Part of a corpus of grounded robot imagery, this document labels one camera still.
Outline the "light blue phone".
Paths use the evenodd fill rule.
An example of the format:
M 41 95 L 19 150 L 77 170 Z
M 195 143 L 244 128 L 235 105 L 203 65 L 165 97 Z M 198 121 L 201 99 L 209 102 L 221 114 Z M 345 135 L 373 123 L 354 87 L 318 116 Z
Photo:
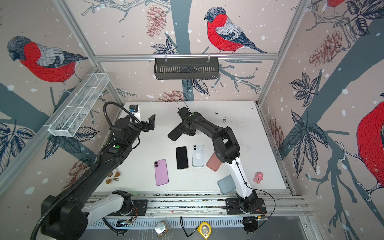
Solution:
M 192 156 L 192 165 L 193 165 L 193 167 L 203 167 L 205 165 L 204 146 L 203 145 L 194 145 L 193 156 Z

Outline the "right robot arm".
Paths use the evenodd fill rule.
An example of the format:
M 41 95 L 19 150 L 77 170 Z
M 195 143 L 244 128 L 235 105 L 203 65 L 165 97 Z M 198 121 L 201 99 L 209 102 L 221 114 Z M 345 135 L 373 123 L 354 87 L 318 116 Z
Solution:
M 216 157 L 230 169 L 241 211 L 252 212 L 259 198 L 256 191 L 248 186 L 240 159 L 240 145 L 233 130 L 230 127 L 217 126 L 200 113 L 190 112 L 187 107 L 179 109 L 178 115 L 182 122 L 175 128 L 179 133 L 172 140 L 176 141 L 182 134 L 194 136 L 196 131 L 208 136 L 213 142 Z

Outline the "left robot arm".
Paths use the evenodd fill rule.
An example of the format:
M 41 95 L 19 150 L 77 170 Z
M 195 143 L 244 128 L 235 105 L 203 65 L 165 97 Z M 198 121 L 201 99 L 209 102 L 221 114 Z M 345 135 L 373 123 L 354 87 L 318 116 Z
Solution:
M 113 124 L 106 113 L 109 105 L 119 107 L 127 116 Z M 56 240 L 78 240 L 90 225 L 109 214 L 128 215 L 135 210 L 132 195 L 119 190 L 92 205 L 86 206 L 86 203 L 103 180 L 137 147 L 134 143 L 140 141 L 140 133 L 154 130 L 156 116 L 152 115 L 147 122 L 139 121 L 131 111 L 115 102 L 105 103 L 103 111 L 111 132 L 98 153 L 97 162 L 70 188 L 42 202 L 41 218 L 32 230 L 32 240 L 38 233 Z

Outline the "black screen phone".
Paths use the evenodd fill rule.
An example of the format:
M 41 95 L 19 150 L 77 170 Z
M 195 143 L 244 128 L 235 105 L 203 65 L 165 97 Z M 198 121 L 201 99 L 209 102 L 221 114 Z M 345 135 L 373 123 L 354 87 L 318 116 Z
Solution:
M 178 170 L 189 168 L 187 147 L 177 147 L 176 148 L 176 159 L 177 159 L 177 169 Z

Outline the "salmon pink phone case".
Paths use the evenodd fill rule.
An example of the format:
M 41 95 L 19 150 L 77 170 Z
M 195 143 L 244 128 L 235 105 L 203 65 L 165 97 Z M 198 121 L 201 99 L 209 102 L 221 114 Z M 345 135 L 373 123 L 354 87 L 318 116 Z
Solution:
M 222 165 L 222 162 L 219 160 L 217 155 L 213 153 L 213 155 L 207 162 L 207 167 L 212 171 L 217 172 L 221 165 Z

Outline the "purple phone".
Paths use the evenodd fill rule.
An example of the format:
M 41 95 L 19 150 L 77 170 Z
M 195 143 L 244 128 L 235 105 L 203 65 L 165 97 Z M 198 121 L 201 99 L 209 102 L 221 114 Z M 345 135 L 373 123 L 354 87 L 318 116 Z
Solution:
M 155 162 L 155 182 L 156 186 L 169 183 L 168 166 L 165 159 Z

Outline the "grey blue phone case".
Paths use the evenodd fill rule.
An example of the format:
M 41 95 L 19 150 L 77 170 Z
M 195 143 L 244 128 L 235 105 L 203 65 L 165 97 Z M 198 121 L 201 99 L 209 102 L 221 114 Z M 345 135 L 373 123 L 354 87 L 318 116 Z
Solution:
M 236 185 L 231 175 L 228 175 L 223 179 L 218 180 L 217 184 L 220 189 L 220 192 L 224 195 L 232 193 L 236 190 Z

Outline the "white mesh tray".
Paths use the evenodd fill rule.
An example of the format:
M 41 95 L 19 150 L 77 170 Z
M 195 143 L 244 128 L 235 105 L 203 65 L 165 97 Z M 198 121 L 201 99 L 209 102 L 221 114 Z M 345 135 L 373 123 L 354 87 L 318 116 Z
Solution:
M 109 82 L 105 73 L 88 74 L 81 88 L 70 94 L 70 102 L 49 126 L 48 132 L 55 137 L 74 137 Z

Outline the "pink toy figure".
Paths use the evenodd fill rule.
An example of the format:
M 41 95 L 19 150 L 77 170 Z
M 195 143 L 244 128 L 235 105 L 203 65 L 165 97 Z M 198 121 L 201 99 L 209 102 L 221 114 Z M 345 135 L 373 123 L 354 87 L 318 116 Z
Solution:
M 264 175 L 262 172 L 256 172 L 253 178 L 253 181 L 257 183 L 258 185 L 261 184 L 262 180 L 264 179 Z

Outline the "yellow tape measure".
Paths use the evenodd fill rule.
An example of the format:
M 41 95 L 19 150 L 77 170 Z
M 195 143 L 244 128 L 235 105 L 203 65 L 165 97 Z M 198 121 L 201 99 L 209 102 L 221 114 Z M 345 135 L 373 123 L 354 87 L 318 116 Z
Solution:
M 208 240 L 212 233 L 212 227 L 209 223 L 202 222 L 198 227 L 198 232 L 205 240 Z

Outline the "silver round object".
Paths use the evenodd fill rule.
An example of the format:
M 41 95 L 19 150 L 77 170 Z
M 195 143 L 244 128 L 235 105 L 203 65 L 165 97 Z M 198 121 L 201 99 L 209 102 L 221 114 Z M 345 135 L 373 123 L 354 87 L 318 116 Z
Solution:
M 155 232 L 159 238 L 166 235 L 169 232 L 169 230 L 170 230 L 170 227 L 165 220 L 161 220 L 155 225 Z

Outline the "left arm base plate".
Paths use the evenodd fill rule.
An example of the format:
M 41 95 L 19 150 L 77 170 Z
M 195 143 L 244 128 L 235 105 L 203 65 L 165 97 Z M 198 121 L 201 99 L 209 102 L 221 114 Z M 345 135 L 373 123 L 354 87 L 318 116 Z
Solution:
M 147 200 L 132 200 L 132 208 L 128 212 L 119 210 L 108 215 L 108 217 L 120 217 L 120 216 L 145 216 L 147 211 Z

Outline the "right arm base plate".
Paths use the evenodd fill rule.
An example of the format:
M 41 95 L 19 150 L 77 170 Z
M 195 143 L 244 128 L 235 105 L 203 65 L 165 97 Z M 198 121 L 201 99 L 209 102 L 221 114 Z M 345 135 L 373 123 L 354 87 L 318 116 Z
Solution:
M 249 211 L 243 211 L 240 207 L 239 199 L 225 199 L 225 206 L 223 207 L 224 210 L 227 211 L 228 215 L 266 215 L 266 205 L 263 199 L 257 199 L 256 204 L 251 207 L 251 210 Z

